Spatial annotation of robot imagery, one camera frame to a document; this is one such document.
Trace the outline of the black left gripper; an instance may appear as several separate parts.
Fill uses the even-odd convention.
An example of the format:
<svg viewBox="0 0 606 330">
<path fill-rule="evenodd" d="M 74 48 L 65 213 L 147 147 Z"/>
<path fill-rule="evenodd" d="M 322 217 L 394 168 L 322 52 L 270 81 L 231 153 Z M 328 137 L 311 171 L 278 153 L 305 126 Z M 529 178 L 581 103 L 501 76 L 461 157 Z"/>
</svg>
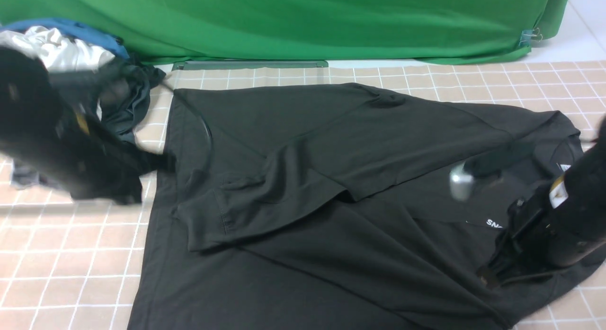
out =
<svg viewBox="0 0 606 330">
<path fill-rule="evenodd" d="M 150 152 L 122 142 L 107 131 L 88 134 L 77 126 L 58 131 L 55 154 L 49 155 L 47 176 L 74 200 L 110 200 L 117 205 L 143 202 L 141 177 L 175 172 L 170 152 Z"/>
</svg>

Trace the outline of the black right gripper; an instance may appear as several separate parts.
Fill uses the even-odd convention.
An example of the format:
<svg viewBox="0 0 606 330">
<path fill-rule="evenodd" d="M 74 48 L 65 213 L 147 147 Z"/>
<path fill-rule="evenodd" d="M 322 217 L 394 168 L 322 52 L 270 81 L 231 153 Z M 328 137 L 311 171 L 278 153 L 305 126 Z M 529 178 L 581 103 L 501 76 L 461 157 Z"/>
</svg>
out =
<svg viewBox="0 0 606 330">
<path fill-rule="evenodd" d="M 592 252 L 592 196 L 537 188 L 515 201 L 492 257 L 477 271 L 488 289 L 552 276 Z"/>
</svg>

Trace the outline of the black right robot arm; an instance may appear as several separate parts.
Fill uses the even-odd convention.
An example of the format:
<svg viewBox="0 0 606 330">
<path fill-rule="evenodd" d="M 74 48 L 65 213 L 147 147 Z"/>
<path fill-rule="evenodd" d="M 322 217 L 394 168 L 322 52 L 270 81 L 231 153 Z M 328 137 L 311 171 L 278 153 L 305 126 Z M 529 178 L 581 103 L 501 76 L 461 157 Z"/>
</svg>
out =
<svg viewBox="0 0 606 330">
<path fill-rule="evenodd" d="M 605 243 L 605 122 L 594 146 L 552 183 L 507 209 L 509 222 L 478 277 L 489 289 L 552 276 Z"/>
</svg>

